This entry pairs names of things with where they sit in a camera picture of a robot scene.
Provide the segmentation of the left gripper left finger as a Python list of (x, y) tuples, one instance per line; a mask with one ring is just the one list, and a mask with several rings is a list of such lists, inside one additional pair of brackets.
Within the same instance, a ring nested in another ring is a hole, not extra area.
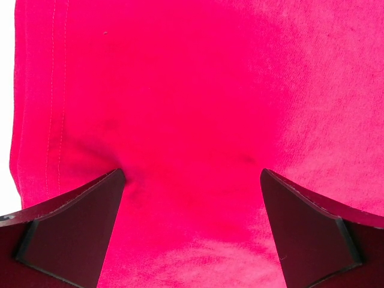
[(116, 169), (1, 216), (1, 287), (96, 287), (124, 186)]

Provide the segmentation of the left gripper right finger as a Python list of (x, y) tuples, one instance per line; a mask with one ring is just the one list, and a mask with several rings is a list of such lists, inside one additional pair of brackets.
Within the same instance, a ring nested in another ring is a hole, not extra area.
[(260, 185), (287, 287), (383, 287), (383, 217), (263, 169)]

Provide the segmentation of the pink red t shirt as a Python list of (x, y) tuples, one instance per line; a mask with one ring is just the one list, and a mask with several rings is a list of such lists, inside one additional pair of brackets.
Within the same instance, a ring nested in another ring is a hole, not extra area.
[(120, 168), (99, 287), (283, 287), (262, 169), (383, 214), (382, 1), (17, 1), (23, 207)]

